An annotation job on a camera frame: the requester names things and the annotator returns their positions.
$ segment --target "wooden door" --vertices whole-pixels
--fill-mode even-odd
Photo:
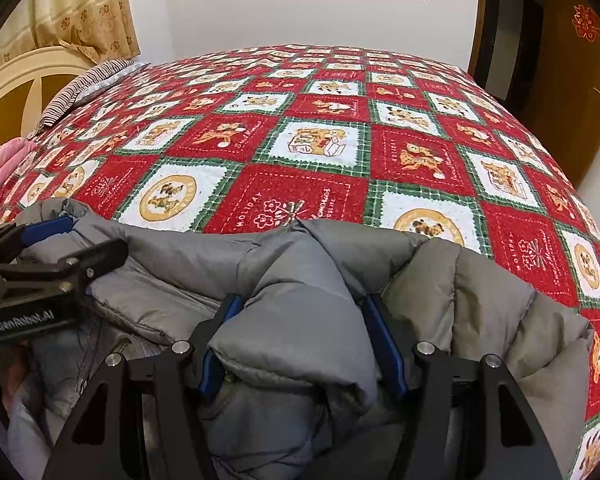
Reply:
[[[600,94],[594,90],[600,90],[600,20],[588,39],[580,37],[573,23],[580,5],[590,8],[586,0],[544,0],[538,67],[522,113],[524,125],[575,186],[600,146]]]

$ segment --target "bedspread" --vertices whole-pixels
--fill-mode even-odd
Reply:
[[[329,218],[455,241],[596,330],[571,477],[600,456],[600,231],[541,143],[464,71],[397,52],[245,48],[148,68],[36,140],[0,223],[73,197],[154,229]]]

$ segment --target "beige curtain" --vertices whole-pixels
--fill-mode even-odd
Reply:
[[[129,0],[22,0],[0,30],[0,65],[58,44],[94,62],[137,56]]]

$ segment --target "down jacket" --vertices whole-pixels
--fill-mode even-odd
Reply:
[[[502,356],[562,473],[573,463],[592,327],[480,254],[328,220],[257,234],[154,231],[61,199],[36,203],[17,221],[59,214],[75,218],[74,230],[31,246],[22,259],[56,262],[116,237],[128,242],[129,258],[91,284],[80,326],[32,341],[37,373],[16,395],[8,429],[10,459],[26,480],[42,477],[64,421],[107,354],[133,359],[187,339],[232,292],[246,307],[210,342],[227,380],[200,409],[221,479],[386,477],[410,414],[389,402],[356,306],[378,291],[420,340],[472,360]],[[146,408],[152,478],[160,478]]]

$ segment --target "screw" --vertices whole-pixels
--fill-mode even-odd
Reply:
[[[497,368],[502,364],[502,360],[496,354],[485,355],[484,362],[491,368]]]
[[[432,345],[429,341],[420,341],[416,345],[416,349],[418,352],[424,355],[431,355],[436,351],[436,347]]]
[[[173,345],[171,345],[171,350],[176,354],[186,354],[191,348],[191,345],[188,341],[176,341]]]
[[[71,290],[74,290],[74,284],[71,282],[62,282],[60,283],[60,285],[58,285],[58,288],[63,292],[69,292]]]
[[[107,366],[118,366],[122,362],[122,355],[109,354],[107,357],[105,357],[104,362],[106,362]]]

